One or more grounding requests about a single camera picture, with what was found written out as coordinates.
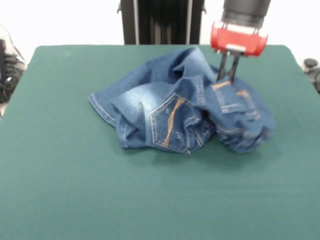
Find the jeans seam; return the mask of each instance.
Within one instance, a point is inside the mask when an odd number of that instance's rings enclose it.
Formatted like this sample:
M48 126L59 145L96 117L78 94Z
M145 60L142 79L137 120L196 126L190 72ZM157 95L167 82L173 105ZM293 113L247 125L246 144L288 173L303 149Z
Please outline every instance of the jeans seam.
M96 106L97 106L105 115L107 115L112 121L115 121L115 119L114 119L113 117L111 117L111 116L102 108L102 106L98 103L98 101L97 101L97 99L96 99L96 97L95 97L95 95L94 95L93 93L91 94L91 96L92 96L92 99L93 99L94 103L96 104Z
M197 89L197 100L200 107L203 107L205 105L205 88L203 84L203 79L200 75L196 76L196 89Z
M126 148L128 148L127 141L126 141L127 128L128 128L128 123L125 124L124 133L123 133L123 137L122 137L124 145L125 145Z
M204 145L204 142L202 141L198 131L195 131L195 140L198 142L199 146L202 147Z

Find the green felt surface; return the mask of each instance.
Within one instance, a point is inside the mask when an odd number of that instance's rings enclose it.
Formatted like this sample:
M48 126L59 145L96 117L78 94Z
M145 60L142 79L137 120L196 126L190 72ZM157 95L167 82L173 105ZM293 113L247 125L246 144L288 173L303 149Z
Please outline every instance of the green felt surface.
M0 122L0 240L320 239L320 99L284 46L239 63L277 123L255 152L120 148L87 96L177 48L36 50Z

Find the crumpled jeans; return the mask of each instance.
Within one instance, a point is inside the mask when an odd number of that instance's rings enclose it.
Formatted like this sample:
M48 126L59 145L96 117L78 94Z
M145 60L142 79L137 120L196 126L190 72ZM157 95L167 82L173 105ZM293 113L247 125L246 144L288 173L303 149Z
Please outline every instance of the crumpled jeans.
M217 74L189 47L147 61L89 101L125 149L190 154L217 134L233 151L250 152L272 135L275 121L252 87L237 77L217 81Z

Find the cable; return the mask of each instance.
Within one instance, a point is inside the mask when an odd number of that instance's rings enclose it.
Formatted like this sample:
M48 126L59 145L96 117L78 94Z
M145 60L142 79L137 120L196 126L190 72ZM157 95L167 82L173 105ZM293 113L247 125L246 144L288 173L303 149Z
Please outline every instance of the cable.
M11 38L11 34L8 31L8 29L6 29L6 27L0 22L1 27L8 33L9 35L9 40L13 46L13 48L16 50L16 52L18 53L18 55L23 59L23 61L26 61L25 58L22 56L21 52L19 51L19 49L15 46L14 41Z

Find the back pocket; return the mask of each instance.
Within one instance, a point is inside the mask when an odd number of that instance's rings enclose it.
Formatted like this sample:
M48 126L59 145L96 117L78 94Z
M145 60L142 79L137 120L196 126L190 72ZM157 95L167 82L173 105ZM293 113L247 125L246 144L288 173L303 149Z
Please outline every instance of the back pocket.
M223 114L245 112L247 110L243 99L237 95L237 90L229 80L219 81L211 86Z
M190 136L185 123L199 120L190 102L173 93L150 113L152 143L170 152L188 153Z

